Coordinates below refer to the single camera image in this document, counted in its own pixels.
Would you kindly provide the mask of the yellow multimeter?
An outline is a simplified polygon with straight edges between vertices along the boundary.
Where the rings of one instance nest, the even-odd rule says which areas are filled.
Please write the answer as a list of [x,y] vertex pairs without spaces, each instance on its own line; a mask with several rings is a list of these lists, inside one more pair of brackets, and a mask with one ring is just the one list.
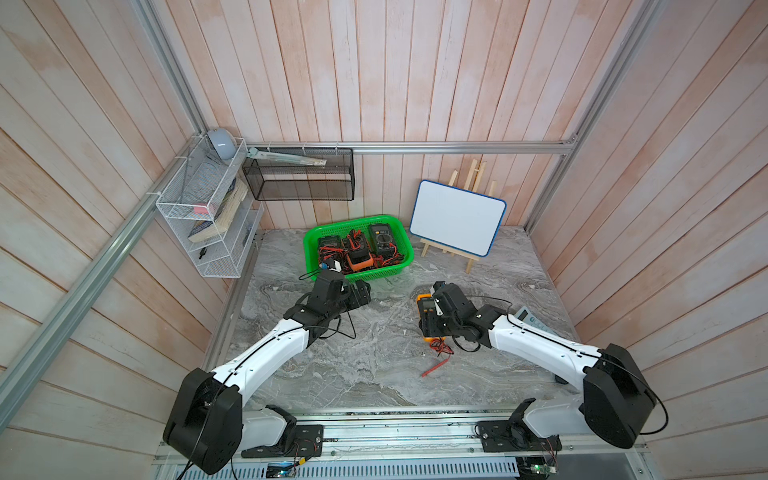
[[421,377],[425,378],[445,365],[454,355],[454,351],[446,344],[446,337],[440,333],[436,303],[432,296],[430,294],[419,295],[417,297],[417,308],[419,311],[418,326],[423,340],[436,353],[436,357],[439,360],[436,365],[421,374]]

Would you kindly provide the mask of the small black multimeter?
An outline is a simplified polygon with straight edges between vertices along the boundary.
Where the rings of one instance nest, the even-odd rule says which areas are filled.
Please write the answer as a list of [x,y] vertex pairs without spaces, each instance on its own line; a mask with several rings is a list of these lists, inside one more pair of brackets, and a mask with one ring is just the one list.
[[346,251],[346,256],[364,257],[367,254],[371,255],[367,238],[361,230],[350,230],[342,242]]

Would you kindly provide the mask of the green plastic basket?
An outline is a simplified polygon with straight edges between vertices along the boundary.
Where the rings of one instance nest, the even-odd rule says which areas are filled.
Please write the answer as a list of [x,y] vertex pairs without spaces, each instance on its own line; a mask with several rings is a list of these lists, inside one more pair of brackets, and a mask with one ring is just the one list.
[[335,270],[347,279],[373,280],[399,274],[414,250],[397,218],[379,215],[311,229],[304,237],[304,279]]

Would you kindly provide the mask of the green horizontal multimeter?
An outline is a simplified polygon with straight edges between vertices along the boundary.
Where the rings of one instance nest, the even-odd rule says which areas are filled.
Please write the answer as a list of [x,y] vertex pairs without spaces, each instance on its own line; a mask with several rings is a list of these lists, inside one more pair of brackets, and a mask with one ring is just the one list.
[[394,241],[392,229],[388,224],[370,224],[369,232],[373,250],[377,256],[382,258],[391,258],[396,254],[396,244]]

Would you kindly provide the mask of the dark green multimeter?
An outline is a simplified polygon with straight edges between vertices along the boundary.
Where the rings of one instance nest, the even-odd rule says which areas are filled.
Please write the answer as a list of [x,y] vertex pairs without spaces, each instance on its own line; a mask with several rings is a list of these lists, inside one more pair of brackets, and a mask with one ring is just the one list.
[[329,235],[318,240],[318,262],[323,268],[340,269],[345,249],[339,236]]

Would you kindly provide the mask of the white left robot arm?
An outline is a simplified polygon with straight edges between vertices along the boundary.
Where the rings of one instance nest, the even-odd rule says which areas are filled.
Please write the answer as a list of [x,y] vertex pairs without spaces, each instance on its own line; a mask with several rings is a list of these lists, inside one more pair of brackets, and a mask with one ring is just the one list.
[[188,466],[212,475],[243,452],[249,457],[297,454],[301,437],[296,418],[275,405],[246,412],[248,400],[276,371],[316,341],[336,334],[332,321],[367,305],[371,286],[350,282],[323,270],[312,290],[291,306],[276,326],[234,359],[205,371],[196,368],[183,379],[162,440]]

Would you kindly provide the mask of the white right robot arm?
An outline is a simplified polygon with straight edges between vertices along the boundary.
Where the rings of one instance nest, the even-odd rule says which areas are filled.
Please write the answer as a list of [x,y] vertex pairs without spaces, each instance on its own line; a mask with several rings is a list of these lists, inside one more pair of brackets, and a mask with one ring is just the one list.
[[439,281],[417,299],[419,328],[434,342],[464,338],[478,347],[514,354],[575,388],[561,400],[523,400],[504,421],[480,421],[477,435],[486,452],[561,449],[563,435],[594,434],[620,449],[648,435],[645,424],[663,403],[647,384],[631,354],[610,344],[585,345],[536,328],[492,299],[476,307],[461,288]]

